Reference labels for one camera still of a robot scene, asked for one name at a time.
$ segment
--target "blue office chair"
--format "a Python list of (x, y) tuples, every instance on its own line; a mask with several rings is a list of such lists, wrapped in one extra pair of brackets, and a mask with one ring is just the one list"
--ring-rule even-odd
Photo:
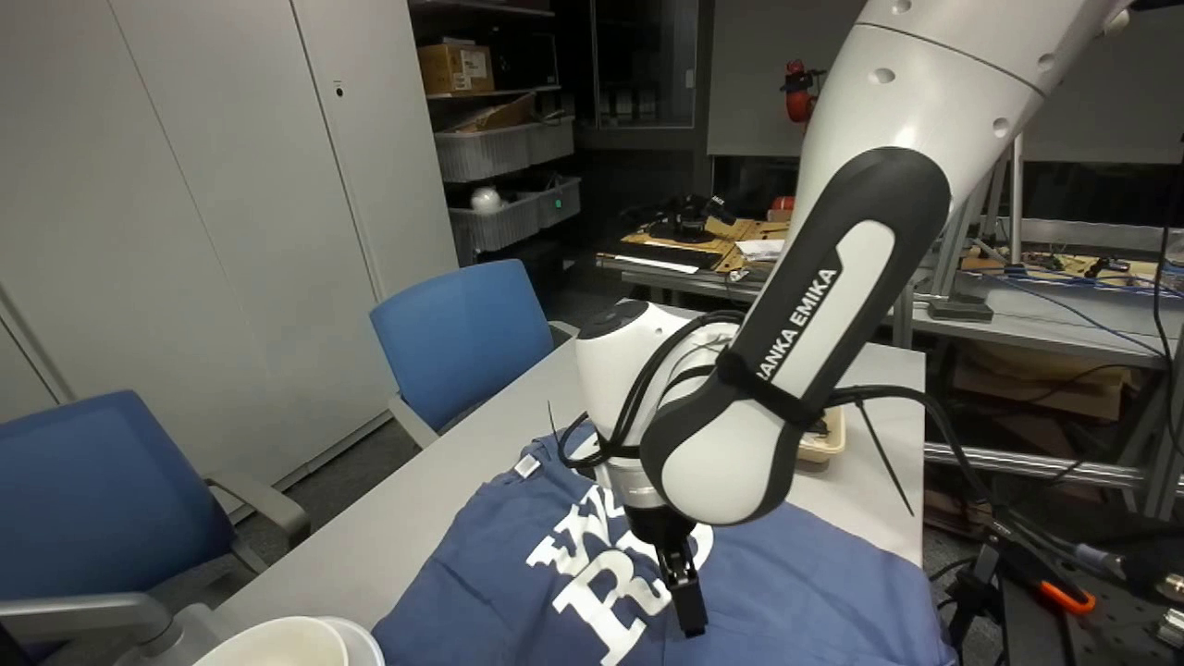
[[(215, 485), (294, 542), (310, 533), (294, 498), (244, 478)], [(0, 625), (30, 652), (81, 640), (85, 656), (111, 634), (164, 647), (169, 612), (205, 604), (238, 561), (265, 567), (138, 392), (0, 425)]]
[(556, 349), (519, 259), (419, 282), (377, 302), (371, 322), (398, 381), (398, 399), (432, 431), (443, 431)]

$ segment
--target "white bowl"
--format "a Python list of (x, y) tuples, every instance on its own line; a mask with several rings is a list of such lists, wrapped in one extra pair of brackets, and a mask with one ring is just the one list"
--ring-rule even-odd
[(386, 666), (375, 636), (342, 619), (273, 619), (252, 625), (196, 666)]
[(472, 216), (495, 216), (495, 212), (506, 207), (495, 190), (476, 190), (476, 193), (469, 197), (469, 202), (472, 202)]

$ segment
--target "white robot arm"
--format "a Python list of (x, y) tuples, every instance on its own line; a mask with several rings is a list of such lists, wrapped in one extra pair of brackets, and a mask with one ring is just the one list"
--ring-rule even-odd
[(799, 431), (951, 212), (1129, 0), (870, 0), (810, 117), (792, 240), (745, 322), (645, 302), (581, 334), (587, 418), (686, 634), (688, 533), (784, 503)]

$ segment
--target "cloth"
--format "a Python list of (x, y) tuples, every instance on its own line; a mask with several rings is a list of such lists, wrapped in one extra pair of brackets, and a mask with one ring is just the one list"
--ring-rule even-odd
[(375, 636), (398, 666), (955, 661), (930, 576), (799, 508), (692, 541), (709, 625), (688, 640), (656, 550), (543, 438), (459, 509)]

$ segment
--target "floor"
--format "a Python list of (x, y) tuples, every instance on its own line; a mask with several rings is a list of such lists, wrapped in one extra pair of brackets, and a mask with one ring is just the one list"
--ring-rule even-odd
[[(559, 276), (546, 276), (538, 286), (546, 317), (562, 317), (574, 325), (587, 325), (601, 309), (608, 309), (613, 300), (628, 296), (628, 287), (608, 275), (591, 265), (591, 256), (576, 256), (570, 270), (562, 270)], [(375, 488), (386, 472), (398, 468), (408, 457), (413, 457), (413, 445), (411, 438), (393, 423), (381, 425), (375, 438), (368, 438), (361, 445), (354, 445), (347, 456), (333, 457), (323, 472), (306, 478), (303, 485), (294, 488), (294, 494), (310, 509), (316, 525), (326, 525), (333, 515), (342, 515), (350, 498), (358, 498), (368, 488)], [(259, 550), (265, 550), (269, 560), (280, 550), (280, 542), (273, 536), (265, 536), (265, 528), (259, 520), (244, 525), (249, 542), (257, 542)], [(926, 528), (926, 570), (936, 575), (947, 561), (969, 560), (972, 542), (957, 541), (942, 528)], [(1148, 629), (1148, 621), (1153, 621), (1153, 615), (1132, 612), (1124, 615), (1129, 621), (1141, 621), (1141, 634)], [(1158, 652), (1148, 636), (1141, 636), (1141, 647), (1124, 645), (1124, 634), (1115, 634), (1106, 621), (1103, 629), (1094, 629), (1098, 645), (1085, 661), (1129, 661), (1124, 656), (1137, 656), (1137, 661), (1170, 661), (1167, 652)], [(961, 661), (1000, 661), (1000, 645), (1003, 634), (993, 621), (976, 621), (966, 636), (966, 652)]]

